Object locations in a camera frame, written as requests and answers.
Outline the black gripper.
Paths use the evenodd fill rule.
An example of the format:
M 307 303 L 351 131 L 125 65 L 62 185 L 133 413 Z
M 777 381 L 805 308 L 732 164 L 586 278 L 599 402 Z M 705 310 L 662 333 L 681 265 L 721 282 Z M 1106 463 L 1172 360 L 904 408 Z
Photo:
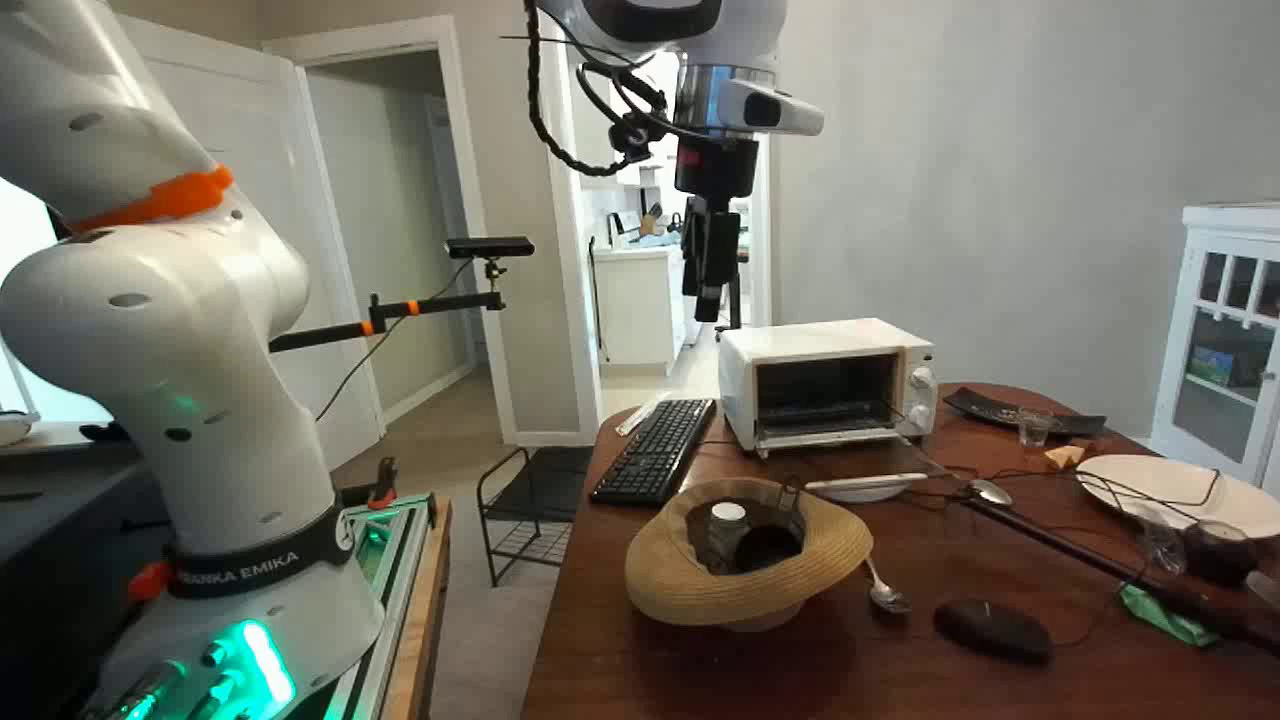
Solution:
M 756 141 L 705 141 L 677 143 L 677 189 L 684 204 L 684 292 L 697 295 L 697 321 L 714 321 L 714 288 L 732 276 L 739 216 L 736 196 L 752 192 Z M 739 282 L 723 282 L 723 326 L 739 326 Z

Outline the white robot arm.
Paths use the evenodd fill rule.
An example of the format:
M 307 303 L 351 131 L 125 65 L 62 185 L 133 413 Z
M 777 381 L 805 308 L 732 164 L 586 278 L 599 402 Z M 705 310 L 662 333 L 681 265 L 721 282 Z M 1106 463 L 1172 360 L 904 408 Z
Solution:
M 62 224 L 3 276 L 3 345 L 125 424 L 177 531 L 89 706 L 282 720 L 385 624 L 317 414 L 272 364 L 301 334 L 303 260 L 102 0 L 0 0 L 0 172 Z

